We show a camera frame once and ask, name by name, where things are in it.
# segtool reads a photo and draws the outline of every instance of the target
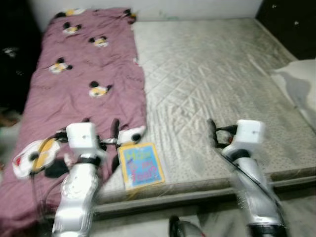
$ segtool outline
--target pink blanket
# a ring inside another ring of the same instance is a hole
[[[29,143],[84,118],[96,125],[101,139],[110,137],[115,118],[120,120],[120,129],[146,125],[144,74],[135,62],[131,18],[125,10],[86,10],[52,20],[43,37],[14,156]],[[114,148],[108,152],[104,181],[111,175],[116,154]],[[37,175],[38,202],[63,178]],[[50,195],[50,207],[59,204],[58,191]],[[36,219],[30,179],[17,179],[8,164],[0,186],[0,235],[11,236]]]

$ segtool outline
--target book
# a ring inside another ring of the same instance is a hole
[[[160,160],[153,143],[120,147],[118,156],[127,190],[164,182]]]

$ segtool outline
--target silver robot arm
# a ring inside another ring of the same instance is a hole
[[[98,167],[106,159],[92,123],[72,123],[66,128],[70,148],[79,157],[61,185],[52,236],[87,237],[92,222],[92,204],[99,188]]]
[[[262,122],[239,120],[236,135],[232,143],[223,149],[222,155],[246,174],[234,169],[232,185],[251,235],[287,237],[279,200],[257,161],[251,157],[262,143],[264,130]]]

